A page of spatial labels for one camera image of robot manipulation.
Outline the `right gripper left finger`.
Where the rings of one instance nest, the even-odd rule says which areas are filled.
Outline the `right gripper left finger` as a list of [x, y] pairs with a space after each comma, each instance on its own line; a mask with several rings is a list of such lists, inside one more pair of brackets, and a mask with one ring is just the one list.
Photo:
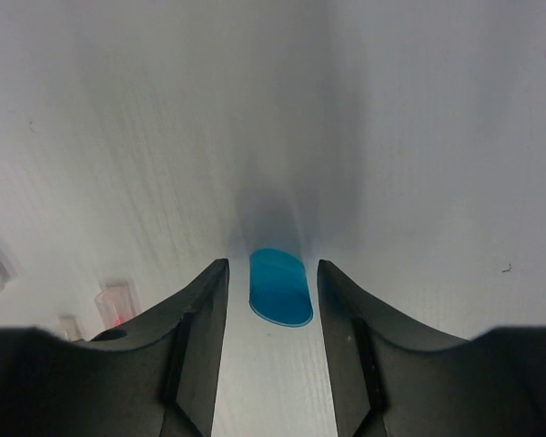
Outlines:
[[208, 436], [228, 305], [218, 259], [92, 340], [0, 329], [0, 436]]

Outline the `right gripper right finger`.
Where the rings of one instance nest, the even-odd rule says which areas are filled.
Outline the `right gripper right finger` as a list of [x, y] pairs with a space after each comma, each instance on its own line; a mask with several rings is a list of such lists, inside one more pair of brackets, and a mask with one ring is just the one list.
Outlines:
[[319, 316], [341, 436], [546, 436], [546, 327], [464, 340], [318, 265]]

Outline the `grey purple marker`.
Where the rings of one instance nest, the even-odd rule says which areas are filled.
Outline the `grey purple marker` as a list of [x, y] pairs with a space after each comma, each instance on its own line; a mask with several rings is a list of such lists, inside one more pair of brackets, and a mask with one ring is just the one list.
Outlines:
[[104, 282], [95, 296], [95, 304], [106, 330], [118, 327], [140, 313], [136, 290], [126, 280]]

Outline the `yellow highlighter pen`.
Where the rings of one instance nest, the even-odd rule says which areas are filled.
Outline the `yellow highlighter pen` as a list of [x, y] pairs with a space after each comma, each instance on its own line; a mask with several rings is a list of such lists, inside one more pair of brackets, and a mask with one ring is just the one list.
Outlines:
[[85, 335], [82, 332], [76, 317], [72, 315], [62, 315], [58, 318], [56, 334], [63, 340], [70, 342], [85, 340]]

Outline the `blue cap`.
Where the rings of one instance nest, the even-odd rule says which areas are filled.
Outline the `blue cap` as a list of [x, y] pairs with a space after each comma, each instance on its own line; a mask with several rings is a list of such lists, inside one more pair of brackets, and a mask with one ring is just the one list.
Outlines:
[[279, 326], [299, 328], [314, 311], [303, 262], [279, 249], [258, 249], [249, 257], [250, 308]]

